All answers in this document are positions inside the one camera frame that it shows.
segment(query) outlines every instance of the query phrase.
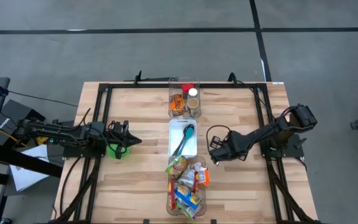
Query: gray floor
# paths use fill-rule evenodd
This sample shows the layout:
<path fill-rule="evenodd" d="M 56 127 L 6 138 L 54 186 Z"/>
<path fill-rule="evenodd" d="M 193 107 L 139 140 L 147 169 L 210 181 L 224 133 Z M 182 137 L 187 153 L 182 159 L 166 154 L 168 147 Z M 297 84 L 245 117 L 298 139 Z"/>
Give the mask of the gray floor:
<path fill-rule="evenodd" d="M 358 1 L 258 0 L 262 27 L 358 27 Z M 0 0 L 0 29 L 252 27 L 248 1 Z M 273 81 L 291 104 L 309 105 L 319 124 L 304 134 L 308 176 L 319 219 L 358 223 L 358 32 L 263 34 Z M 0 77 L 10 89 L 77 103 L 85 81 L 189 75 L 263 81 L 255 34 L 0 35 Z M 9 98 L 48 118 L 75 108 Z M 10 197 L 5 216 L 46 222 L 58 179 Z"/>

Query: candy wrapper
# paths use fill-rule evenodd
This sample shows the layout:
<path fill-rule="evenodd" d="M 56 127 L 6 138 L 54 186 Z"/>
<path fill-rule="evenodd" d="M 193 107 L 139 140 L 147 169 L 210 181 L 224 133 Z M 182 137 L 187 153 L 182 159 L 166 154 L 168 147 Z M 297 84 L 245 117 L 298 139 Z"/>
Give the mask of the candy wrapper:
<path fill-rule="evenodd" d="M 187 168 L 187 160 L 184 156 L 180 156 L 169 163 L 165 171 L 172 175 L 174 179 L 177 179 Z"/>
<path fill-rule="evenodd" d="M 179 203 L 188 205 L 194 210 L 197 209 L 198 204 L 201 202 L 198 194 L 193 193 L 188 187 L 184 185 L 179 185 L 175 189 L 175 195 L 177 196 Z"/>
<path fill-rule="evenodd" d="M 189 188 L 193 188 L 196 180 L 196 171 L 193 169 L 185 170 L 177 180 L 179 185 L 185 185 Z"/>
<path fill-rule="evenodd" d="M 201 206 L 197 206 L 196 209 L 193 209 L 190 206 L 186 206 L 186 205 L 182 205 L 182 204 L 178 203 L 178 208 L 184 215 L 189 217 L 191 219 L 191 221 L 194 221 L 197 213 L 201 209 Z"/>
<path fill-rule="evenodd" d="M 209 172 L 207 168 L 203 167 L 202 163 L 196 162 L 195 164 L 190 164 L 188 168 L 197 172 L 198 178 L 196 179 L 198 180 L 198 184 L 209 184 Z"/>

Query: green cup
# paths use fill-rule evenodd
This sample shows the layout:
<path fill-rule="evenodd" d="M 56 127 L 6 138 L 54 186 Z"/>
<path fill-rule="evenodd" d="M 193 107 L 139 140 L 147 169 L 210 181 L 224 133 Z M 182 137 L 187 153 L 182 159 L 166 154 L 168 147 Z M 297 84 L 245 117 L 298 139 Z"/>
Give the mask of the green cup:
<path fill-rule="evenodd" d="M 114 150 L 117 149 L 118 145 L 117 144 L 110 144 L 110 147 Z M 109 146 L 106 148 L 107 154 L 109 154 L 110 157 L 112 157 L 113 159 L 117 159 L 116 158 L 116 152 L 111 150 Z M 127 148 L 127 151 L 123 154 L 121 154 L 121 159 L 125 158 L 128 156 L 128 154 L 131 152 L 131 147 Z"/>

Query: plastic container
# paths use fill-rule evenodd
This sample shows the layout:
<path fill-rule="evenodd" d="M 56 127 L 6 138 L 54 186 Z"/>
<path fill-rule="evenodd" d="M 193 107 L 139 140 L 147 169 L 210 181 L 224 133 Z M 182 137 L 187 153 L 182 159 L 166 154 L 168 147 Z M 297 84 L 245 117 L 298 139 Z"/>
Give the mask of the plastic container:
<path fill-rule="evenodd" d="M 168 164 L 171 163 L 172 160 L 174 160 L 176 157 L 171 157 L 168 160 Z M 189 164 L 194 164 L 196 162 L 200 162 L 202 163 L 203 167 L 206 167 L 206 162 L 205 159 L 202 156 L 195 156 L 192 158 L 187 158 L 187 162 Z M 168 175 L 168 184 L 170 182 L 170 180 L 172 179 L 172 177 L 170 175 Z M 206 187 L 202 184 L 197 185 L 198 188 L 198 195 L 201 197 L 202 201 L 200 202 L 200 210 L 197 213 L 197 217 L 203 216 L 206 213 Z M 171 209 L 171 207 L 169 206 L 169 202 L 170 202 L 170 195 L 169 192 L 167 192 L 167 212 L 170 215 L 183 215 L 184 217 L 186 217 L 184 214 L 182 214 L 181 211 L 179 211 L 179 209 Z"/>
<path fill-rule="evenodd" d="M 193 119 L 172 119 L 169 121 L 169 142 L 168 142 L 168 156 L 171 157 L 175 149 L 179 146 L 183 139 L 183 130 L 189 124 L 194 125 L 194 133 L 189 138 L 181 154 L 187 157 L 197 155 L 197 122 Z"/>
<path fill-rule="evenodd" d="M 188 91 L 194 88 L 197 91 L 195 97 L 190 97 Z M 171 118 L 198 118 L 201 116 L 200 82 L 193 81 L 189 77 L 171 77 L 169 79 L 168 114 Z M 190 109 L 188 99 L 195 98 L 198 105 Z"/>
<path fill-rule="evenodd" d="M 110 147 L 114 150 L 117 149 L 117 144 L 110 144 Z M 112 157 L 113 159 L 117 159 L 116 158 L 116 152 L 114 152 L 113 150 L 111 150 L 109 146 L 106 147 L 106 151 L 107 154 Z M 125 151 L 125 153 L 121 154 L 121 159 L 127 157 L 129 155 L 129 153 L 131 153 L 131 147 L 127 147 L 127 150 Z"/>

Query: wooden table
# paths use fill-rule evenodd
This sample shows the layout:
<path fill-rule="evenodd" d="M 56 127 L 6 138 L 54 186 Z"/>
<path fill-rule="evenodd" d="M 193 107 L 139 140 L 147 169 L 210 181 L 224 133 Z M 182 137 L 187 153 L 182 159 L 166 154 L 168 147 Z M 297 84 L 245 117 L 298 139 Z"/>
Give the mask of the wooden table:
<path fill-rule="evenodd" d="M 98 85 L 99 82 L 84 83 L 76 123 L 80 122 L 88 108 L 91 112 L 86 121 L 92 120 Z M 278 116 L 288 107 L 285 87 L 273 83 L 267 83 L 267 86 L 272 111 Z M 226 161 L 219 166 L 211 162 L 206 148 L 206 130 L 212 125 L 224 124 L 243 134 L 259 128 L 253 93 L 238 88 L 201 89 L 200 93 L 203 114 L 197 119 L 198 154 L 207 161 L 211 183 L 206 190 L 207 212 L 197 217 L 196 221 L 210 223 L 211 219 L 217 219 L 218 223 L 275 223 L 266 164 L 260 155 L 259 145 L 250 150 L 245 162 Z M 113 89 L 108 122 L 129 120 L 129 131 L 141 138 L 143 143 L 133 146 L 131 154 L 123 160 L 108 156 L 102 159 L 92 223 L 142 223 L 145 218 L 151 223 L 189 222 L 187 218 L 174 217 L 166 211 L 168 175 L 164 170 L 168 163 L 170 120 L 167 103 L 168 88 Z M 103 104 L 104 99 L 99 121 L 102 119 Z M 213 135 L 222 138 L 226 134 L 225 129 L 216 128 L 209 135 L 211 139 Z M 74 161 L 74 158 L 65 161 L 55 201 L 58 211 L 63 181 Z M 78 192 L 83 161 L 81 159 L 77 163 L 68 178 L 64 208 Z M 291 194 L 306 214 L 317 218 L 305 167 L 292 158 L 284 158 L 283 163 Z M 286 219 L 281 194 L 279 197 L 283 218 Z M 87 201 L 88 195 L 85 195 L 81 218 L 85 217 Z"/>

